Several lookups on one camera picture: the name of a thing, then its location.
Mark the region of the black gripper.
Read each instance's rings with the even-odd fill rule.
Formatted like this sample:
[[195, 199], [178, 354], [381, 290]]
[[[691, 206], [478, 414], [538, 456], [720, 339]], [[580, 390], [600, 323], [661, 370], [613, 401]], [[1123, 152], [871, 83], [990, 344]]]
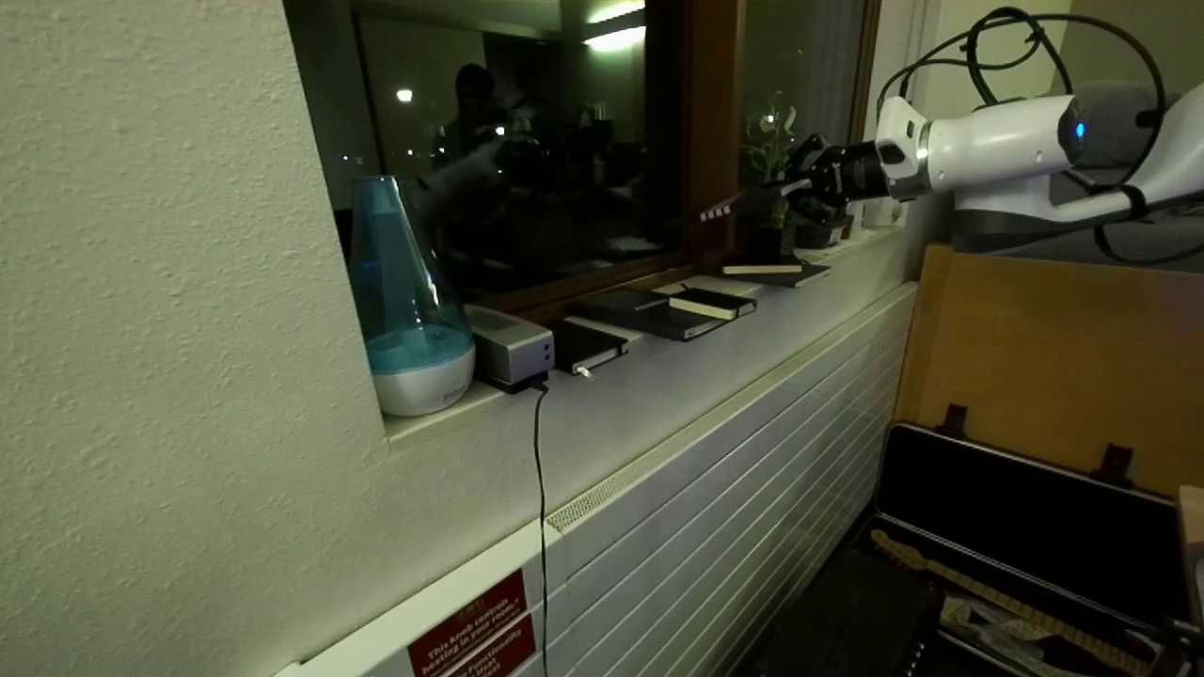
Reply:
[[853, 199], [877, 199], [884, 192], [889, 176], [872, 145], [827, 147], [819, 137], [792, 152], [779, 184], [779, 196], [809, 220], [834, 220]]

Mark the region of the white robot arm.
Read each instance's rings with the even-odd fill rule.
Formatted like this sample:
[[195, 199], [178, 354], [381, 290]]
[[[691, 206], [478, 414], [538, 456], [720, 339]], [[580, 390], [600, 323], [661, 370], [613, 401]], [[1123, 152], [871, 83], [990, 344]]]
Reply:
[[782, 199], [861, 205], [952, 196], [972, 215], [1009, 215], [1041, 225], [1140, 220], [1204, 192], [1204, 87], [1187, 90], [1153, 137], [1136, 169], [1113, 190], [1054, 205], [1051, 182], [1085, 167], [1103, 138], [1079, 96], [986, 107], [963, 116], [926, 116], [889, 98], [877, 137], [824, 152], [779, 184]]

